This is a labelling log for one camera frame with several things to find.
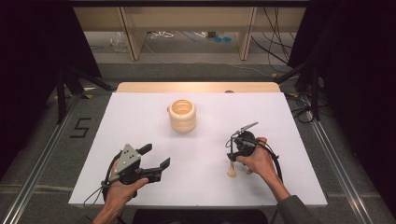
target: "gray floor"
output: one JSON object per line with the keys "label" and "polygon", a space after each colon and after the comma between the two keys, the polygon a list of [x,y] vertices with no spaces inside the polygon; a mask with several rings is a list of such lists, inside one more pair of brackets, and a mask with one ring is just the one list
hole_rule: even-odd
{"label": "gray floor", "polygon": [[[139,61],[131,62],[127,53],[117,53],[109,45],[113,33],[87,33],[87,38],[93,48],[93,53],[103,74],[103,81],[116,87],[122,81],[271,81],[272,74],[281,73],[277,70],[290,70],[280,60],[271,59],[253,42],[250,45],[247,61],[240,61],[235,47],[233,34],[220,33],[229,36],[232,42],[214,42],[213,39],[199,38],[191,41],[182,33],[172,33],[174,38],[147,38],[147,45]],[[292,45],[290,34],[282,34],[285,44]],[[255,39],[263,46],[269,47],[269,41],[262,34],[255,34]],[[272,52],[284,57],[281,48],[273,46]],[[283,92],[294,92],[291,78],[282,83]],[[89,82],[81,80],[84,87],[94,87]],[[82,216],[94,217],[99,208],[79,209],[68,204],[68,199],[75,186],[79,172],[90,150],[96,131],[99,128],[111,92],[100,88],[85,92],[88,99],[74,97],[68,99],[71,105],[76,102],[70,117],[64,126],[64,131],[45,166],[42,176],[35,186],[35,191],[23,209],[19,223],[74,223]],[[288,100],[290,110],[299,108],[294,100]],[[320,109],[320,124],[323,126],[341,163],[346,169],[353,187],[359,193],[372,223],[396,223],[375,190],[372,182],[364,173],[360,163],[352,154],[348,141],[338,126],[337,119],[331,116],[329,108]],[[83,130],[76,130],[79,119],[83,127],[89,128],[85,137],[73,138],[73,135],[84,134]],[[46,148],[52,132],[56,128],[57,101],[55,93],[48,100],[48,108],[43,112],[35,127],[29,144],[14,160],[8,172],[0,182],[0,217],[5,218],[7,210],[16,199],[21,186],[29,178],[40,154]],[[353,211],[347,195],[334,172],[322,143],[318,140],[312,123],[296,125],[304,141],[308,156],[318,176],[323,192],[327,196],[329,205],[312,208],[312,212],[323,223],[362,223]],[[265,208],[264,213],[269,219],[273,216],[274,208]],[[128,208],[124,212],[125,220],[131,221],[134,210]],[[283,223],[276,217],[275,223]]]}

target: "floor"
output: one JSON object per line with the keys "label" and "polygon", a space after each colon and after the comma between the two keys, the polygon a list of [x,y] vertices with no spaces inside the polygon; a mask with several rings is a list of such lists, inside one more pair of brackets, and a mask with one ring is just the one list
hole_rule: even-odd
{"label": "floor", "polygon": [[[254,39],[269,49],[269,55],[256,43],[251,42],[246,61],[239,60],[238,47],[232,33],[218,32],[220,42],[200,37],[192,32],[168,32],[173,37],[148,34],[146,45],[138,61],[132,62],[128,53],[116,52],[110,42],[117,33],[86,33],[92,52],[103,75],[103,81],[117,86],[122,81],[137,80],[259,80],[271,81],[290,68],[287,55],[271,38],[272,34],[254,34]],[[292,47],[295,34],[281,34],[282,43]],[[281,84],[283,92],[295,92],[296,77]],[[6,220],[8,211],[15,211],[12,223],[73,223],[80,217],[95,217],[100,208],[76,208],[68,199],[76,184],[79,171],[90,150],[92,140],[99,128],[111,92],[101,90],[81,80],[87,88],[84,97],[67,99],[68,117],[57,125],[57,99],[55,92],[48,100],[48,108],[35,127],[28,146],[14,160],[0,182],[0,217]],[[299,100],[308,102],[306,94]],[[296,98],[288,100],[290,111],[302,108]],[[320,103],[326,105],[325,94]],[[318,176],[328,206],[311,208],[323,223],[396,223],[359,161],[353,157],[342,128],[332,116],[329,107],[320,109],[320,121],[310,120],[310,113],[296,118],[296,125],[303,139],[308,156]],[[77,124],[88,127],[76,129]],[[30,192],[21,199],[20,192]],[[268,219],[273,218],[274,208],[264,208]],[[126,209],[124,219],[131,222],[134,210]],[[274,223],[283,223],[275,217]]]}

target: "white tabletop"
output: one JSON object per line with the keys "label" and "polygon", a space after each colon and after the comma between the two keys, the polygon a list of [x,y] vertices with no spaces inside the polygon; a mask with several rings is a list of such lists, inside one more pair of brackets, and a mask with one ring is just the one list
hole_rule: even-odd
{"label": "white tabletop", "polygon": [[[177,99],[193,101],[197,126],[176,133],[166,111]],[[236,178],[227,176],[232,133],[258,121],[250,129],[265,136],[279,155],[283,179],[291,194],[306,205],[327,201],[306,154],[283,93],[130,93],[112,94],[69,203],[82,206],[100,187],[114,156],[130,144],[135,149],[151,143],[141,167],[158,167],[167,158],[170,166],[161,182],[147,184],[128,205],[146,208],[248,208],[275,205],[276,200],[258,175],[236,162]],[[95,197],[87,201],[92,203]],[[104,204],[102,195],[96,204]]]}

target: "hand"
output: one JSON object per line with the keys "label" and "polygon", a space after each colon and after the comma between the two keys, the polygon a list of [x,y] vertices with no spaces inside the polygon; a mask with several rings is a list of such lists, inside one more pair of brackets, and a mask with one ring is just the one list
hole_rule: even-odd
{"label": "hand", "polygon": [[[114,175],[114,169],[117,167],[117,163],[118,161],[114,162],[111,175]],[[134,193],[148,182],[149,180],[147,178],[142,178],[131,185],[124,185],[120,181],[112,183],[107,192],[105,207],[99,212],[93,223],[111,223],[111,221],[122,213],[125,204],[131,201]]]}
{"label": "hand", "polygon": [[[267,139],[259,137],[259,141],[265,146]],[[260,146],[256,146],[253,153],[248,157],[238,156],[236,160],[244,163],[247,167],[247,174],[251,175],[256,173],[262,177],[262,179],[270,187],[271,191],[278,202],[290,196],[288,190],[283,185],[283,182],[277,176],[276,169],[270,153]]]}

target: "white table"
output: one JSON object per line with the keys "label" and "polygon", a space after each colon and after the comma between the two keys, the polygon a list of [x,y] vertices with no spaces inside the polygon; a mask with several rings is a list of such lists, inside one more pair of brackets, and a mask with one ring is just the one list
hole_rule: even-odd
{"label": "white table", "polygon": [[[177,99],[192,100],[197,126],[190,133],[172,130],[166,107]],[[161,182],[148,184],[128,205],[136,208],[252,208],[275,205],[276,200],[257,175],[235,164],[236,178],[226,175],[225,147],[230,135],[253,121],[256,136],[268,138],[279,155],[285,185],[308,206],[327,204],[306,154],[283,93],[132,93],[111,96],[91,151],[69,203],[82,206],[100,187],[112,158],[125,144],[140,148],[153,144],[141,167],[157,167],[171,158]],[[102,196],[96,204],[103,204]]]}

